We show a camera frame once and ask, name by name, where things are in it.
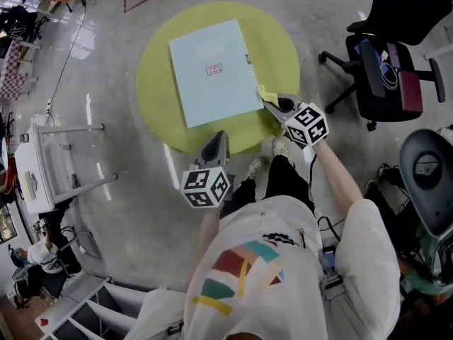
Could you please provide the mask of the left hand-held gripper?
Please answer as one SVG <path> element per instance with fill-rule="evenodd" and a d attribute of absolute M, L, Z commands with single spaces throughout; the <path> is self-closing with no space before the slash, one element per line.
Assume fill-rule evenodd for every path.
<path fill-rule="evenodd" d="M 229 136 L 219 131 L 183 172 L 180 193 L 191 208 L 218 208 L 231 193 L 232 179 L 226 168 L 229 158 Z"/>

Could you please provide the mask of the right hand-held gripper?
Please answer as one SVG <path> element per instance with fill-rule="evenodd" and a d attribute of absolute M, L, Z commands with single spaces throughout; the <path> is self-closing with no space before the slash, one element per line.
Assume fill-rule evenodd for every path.
<path fill-rule="evenodd" d="M 329 134 L 326 116 L 314 103 L 305 103 L 293 94 L 279 93 L 277 104 L 264 101 L 263 105 L 284 124 L 293 142 L 313 147 Z"/>

